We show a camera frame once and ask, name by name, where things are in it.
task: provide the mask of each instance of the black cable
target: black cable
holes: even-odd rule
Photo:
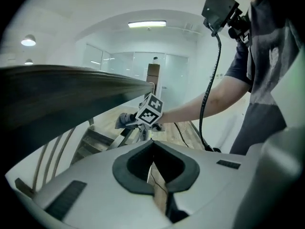
[[[178,129],[178,132],[179,132],[179,134],[180,134],[180,136],[181,136],[181,138],[182,138],[182,141],[185,143],[185,145],[186,145],[187,147],[189,147],[189,146],[187,145],[187,143],[185,142],[185,140],[184,140],[184,138],[183,138],[183,136],[182,136],[182,133],[181,133],[181,131],[180,131],[180,129],[179,129],[177,123],[174,122],[174,124],[175,124],[175,126],[177,127],[177,129]]]
[[[214,66],[213,72],[212,72],[212,76],[211,76],[210,82],[208,84],[208,87],[207,87],[207,89],[205,91],[205,94],[204,94],[204,97],[203,97],[203,101],[202,101],[201,109],[200,109],[200,117],[199,117],[199,133],[200,133],[201,142],[202,142],[205,150],[206,151],[211,151],[211,152],[213,152],[213,149],[211,148],[210,145],[207,144],[207,142],[204,140],[204,138],[202,136],[202,120],[203,120],[203,113],[204,113],[205,105],[206,105],[208,96],[210,94],[210,90],[212,88],[212,84],[213,84],[213,81],[214,81],[214,78],[215,78],[215,75],[216,75],[216,71],[217,71],[217,67],[218,67],[218,63],[219,63],[219,59],[220,59],[221,41],[220,41],[220,38],[219,38],[217,33],[215,34],[215,37],[216,37],[216,39],[218,41],[218,56],[217,56],[217,60],[216,60],[216,64]]]
[[[152,178],[153,178],[155,184],[157,184],[166,193],[166,195],[168,195],[166,190],[163,187],[161,187],[159,183],[156,182],[156,179],[153,177],[153,171],[151,171],[151,175],[152,175]]]

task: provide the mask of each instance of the gray shirt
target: gray shirt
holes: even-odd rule
[[[249,147],[264,142],[286,127],[270,92],[296,58],[303,38],[301,22],[289,0],[256,0],[251,3],[252,45],[238,44],[235,59],[226,75],[251,85],[250,104],[241,130],[232,146],[232,154],[245,155]]]

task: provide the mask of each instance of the sleeve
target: sleeve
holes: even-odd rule
[[[247,77],[248,54],[248,48],[239,42],[236,48],[235,58],[225,75],[239,79],[252,86],[253,81]]]

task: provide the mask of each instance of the white wall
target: white wall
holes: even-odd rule
[[[60,51],[56,51],[54,57],[47,59],[47,64],[81,66],[87,44],[102,51],[109,51],[110,36],[107,33],[94,33],[66,43]]]
[[[117,32],[112,36],[110,53],[115,52],[163,52],[180,56],[193,56],[197,36],[171,28],[134,28]]]
[[[225,75],[230,67],[236,52],[237,43],[235,40],[220,35],[222,42],[221,57],[216,74]],[[217,39],[205,34],[197,42],[197,65],[191,71],[187,96],[189,100],[205,92],[207,85],[214,68],[216,57],[218,54]],[[215,79],[213,86],[215,87],[222,79]],[[224,140],[222,152],[228,153],[231,149],[233,141],[235,140],[242,121],[246,108],[249,104],[250,94],[246,94],[240,101],[235,103],[227,110],[217,115],[205,118],[203,120],[203,137],[211,146],[218,146],[223,142],[222,137],[229,135]],[[199,129],[199,120],[193,121],[197,129]]]
[[[31,47],[22,46],[21,52],[1,53],[0,52],[0,67],[12,65],[24,65],[27,59],[31,59],[34,64],[46,63],[46,52]]]

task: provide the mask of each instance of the ceiling lamp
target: ceiling lamp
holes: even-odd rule
[[[26,62],[24,63],[25,65],[32,65],[33,61],[32,59],[27,59]]]
[[[27,47],[35,46],[36,39],[33,35],[27,35],[22,41],[21,44]]]
[[[129,22],[128,26],[130,28],[135,28],[135,27],[152,27],[152,26],[166,26],[166,21],[138,21],[138,22]]]

